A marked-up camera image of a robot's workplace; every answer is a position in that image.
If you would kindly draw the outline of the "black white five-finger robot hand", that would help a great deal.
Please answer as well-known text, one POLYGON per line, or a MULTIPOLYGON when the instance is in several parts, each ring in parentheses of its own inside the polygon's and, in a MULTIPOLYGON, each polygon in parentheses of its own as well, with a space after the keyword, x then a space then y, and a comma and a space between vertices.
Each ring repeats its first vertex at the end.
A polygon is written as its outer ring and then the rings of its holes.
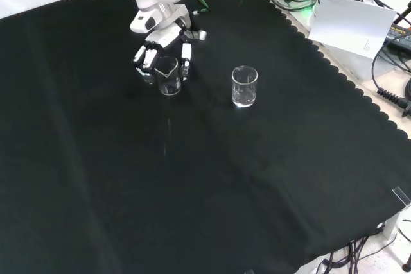
POLYGON ((155 82, 155 63, 161 53, 180 40, 182 42, 182 51, 180 61, 177 63, 180 65, 179 77, 185 81, 189 76, 191 67, 191 40, 205 40, 206 38, 206 31, 190 30, 179 19, 161 30, 152 31, 135 54, 132 63, 144 82, 152 85, 155 82))

